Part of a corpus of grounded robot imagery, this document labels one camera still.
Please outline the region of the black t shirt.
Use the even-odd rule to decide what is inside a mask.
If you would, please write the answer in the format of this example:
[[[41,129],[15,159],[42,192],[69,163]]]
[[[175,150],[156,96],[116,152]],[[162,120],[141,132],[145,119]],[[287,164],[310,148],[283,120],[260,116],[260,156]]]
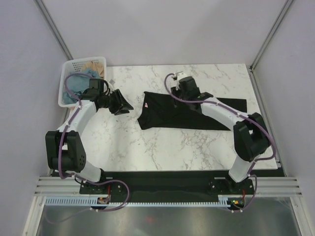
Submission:
[[[186,103],[175,103],[169,94],[144,92],[142,113],[137,119],[142,130],[180,128],[228,131],[215,119],[191,110]]]

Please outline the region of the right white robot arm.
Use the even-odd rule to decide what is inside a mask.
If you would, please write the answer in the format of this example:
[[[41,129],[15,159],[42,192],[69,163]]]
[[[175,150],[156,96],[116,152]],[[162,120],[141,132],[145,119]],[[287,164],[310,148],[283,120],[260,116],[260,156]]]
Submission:
[[[236,159],[228,172],[230,178],[225,181],[225,187],[230,193],[238,193],[255,161],[271,145],[262,116],[259,113],[249,115],[241,112],[208,92],[201,93],[195,79],[183,72],[171,73],[169,76],[176,82],[176,86],[167,91],[176,102],[218,121],[233,132]]]

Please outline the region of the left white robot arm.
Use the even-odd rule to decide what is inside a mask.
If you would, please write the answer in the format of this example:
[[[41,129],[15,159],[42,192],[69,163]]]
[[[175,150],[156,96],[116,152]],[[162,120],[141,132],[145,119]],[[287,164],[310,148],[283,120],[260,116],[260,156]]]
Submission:
[[[115,116],[133,110],[119,89],[111,91],[108,87],[105,80],[90,79],[88,89],[77,97],[72,115],[56,131],[45,135],[49,168],[58,171],[62,179],[77,176],[91,182],[96,193],[104,193],[108,181],[101,177],[102,169],[88,162],[81,135],[99,109],[108,109]]]

